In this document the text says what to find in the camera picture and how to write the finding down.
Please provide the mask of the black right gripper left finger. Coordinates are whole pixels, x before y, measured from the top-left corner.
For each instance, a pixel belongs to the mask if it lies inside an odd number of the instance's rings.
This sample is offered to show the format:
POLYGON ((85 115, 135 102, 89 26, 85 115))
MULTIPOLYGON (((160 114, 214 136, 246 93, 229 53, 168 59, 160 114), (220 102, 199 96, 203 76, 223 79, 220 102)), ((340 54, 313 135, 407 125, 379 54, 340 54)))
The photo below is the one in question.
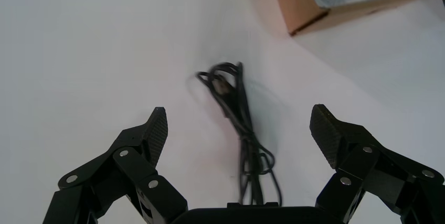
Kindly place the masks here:
POLYGON ((156 107, 147 122, 123 130, 106 152, 61 177, 44 223, 97 223, 122 197, 147 223, 174 222, 188 204, 156 170, 167 136, 166 111, 156 107))

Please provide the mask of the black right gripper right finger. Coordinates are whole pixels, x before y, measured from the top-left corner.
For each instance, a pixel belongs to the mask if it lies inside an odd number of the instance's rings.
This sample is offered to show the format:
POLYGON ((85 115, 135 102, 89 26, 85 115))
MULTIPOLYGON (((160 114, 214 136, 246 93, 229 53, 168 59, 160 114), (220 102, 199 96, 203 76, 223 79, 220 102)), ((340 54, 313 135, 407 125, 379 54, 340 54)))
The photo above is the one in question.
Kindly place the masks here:
POLYGON ((444 223, 444 176, 391 151, 363 126, 338 120, 326 106, 312 108, 310 131, 335 170, 316 207, 348 223, 366 193, 402 223, 444 223))

